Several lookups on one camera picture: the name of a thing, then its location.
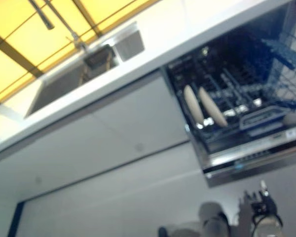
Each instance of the kitchen faucet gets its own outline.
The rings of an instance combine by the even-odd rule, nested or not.
[[[34,7],[34,9],[37,11],[39,16],[41,17],[42,21],[44,22],[45,26],[49,29],[52,30],[54,28],[54,25],[51,23],[51,21],[46,17],[46,15],[43,13],[43,11],[40,9],[40,7],[37,5],[35,0],[29,0],[31,5]],[[59,18],[59,20],[66,26],[66,28],[69,30],[71,33],[72,37],[74,40],[71,40],[71,42],[74,43],[74,46],[76,49],[80,50],[82,49],[83,51],[87,50],[87,46],[85,42],[83,42],[78,34],[68,25],[68,23],[65,21],[65,19],[60,15],[60,13],[57,11],[57,9],[51,4],[49,0],[44,0],[44,2],[50,7],[50,9],[55,13],[55,15]]]

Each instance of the stainless steel sink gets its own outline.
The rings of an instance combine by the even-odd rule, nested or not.
[[[78,59],[51,76],[43,79],[43,85],[27,115],[30,115],[79,86],[94,80],[115,66],[144,50],[136,23],[95,47],[88,48]]]

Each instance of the plate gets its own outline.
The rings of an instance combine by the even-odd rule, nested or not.
[[[220,127],[227,127],[228,123],[224,118],[223,114],[217,107],[216,103],[213,99],[209,96],[207,91],[201,87],[198,91],[199,98],[201,99],[202,104],[204,105],[208,114],[212,117],[212,119],[220,126]]]
[[[194,121],[199,124],[203,124],[204,116],[191,86],[186,85],[183,94]]]

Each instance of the dishwasher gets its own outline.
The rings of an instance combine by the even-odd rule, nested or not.
[[[207,178],[296,153],[296,1],[163,67]]]

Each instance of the dishwasher rack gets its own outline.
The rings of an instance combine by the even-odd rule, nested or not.
[[[171,62],[167,71],[192,132],[204,143],[238,134],[251,141],[258,136],[241,126],[246,117],[269,110],[280,119],[296,110],[296,37],[286,32],[268,38],[236,29]],[[199,98],[204,124],[194,122],[183,97],[188,84],[196,96],[205,88],[227,127],[215,124]]]

